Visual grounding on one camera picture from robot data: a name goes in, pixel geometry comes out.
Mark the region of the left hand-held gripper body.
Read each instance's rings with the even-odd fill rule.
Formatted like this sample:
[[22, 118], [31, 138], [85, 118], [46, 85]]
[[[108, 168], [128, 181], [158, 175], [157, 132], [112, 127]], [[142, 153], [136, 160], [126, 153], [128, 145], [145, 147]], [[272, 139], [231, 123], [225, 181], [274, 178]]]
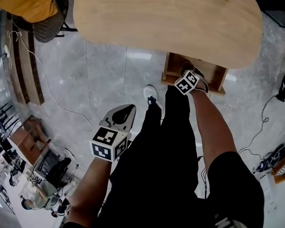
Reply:
[[109, 110], [92, 132], [89, 141], [94, 157], [114, 162], [127, 149], [136, 106], [125, 104]]

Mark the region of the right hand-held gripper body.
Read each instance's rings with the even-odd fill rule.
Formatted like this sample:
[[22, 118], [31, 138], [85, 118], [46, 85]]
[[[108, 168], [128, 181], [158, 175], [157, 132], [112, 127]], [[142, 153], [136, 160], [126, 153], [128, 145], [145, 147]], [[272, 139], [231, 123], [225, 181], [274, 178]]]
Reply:
[[183, 95], [187, 95], [193, 90], [202, 91], [205, 94], [209, 92], [209, 85], [203, 73], [189, 60], [182, 63], [181, 77], [175, 81], [174, 85]]

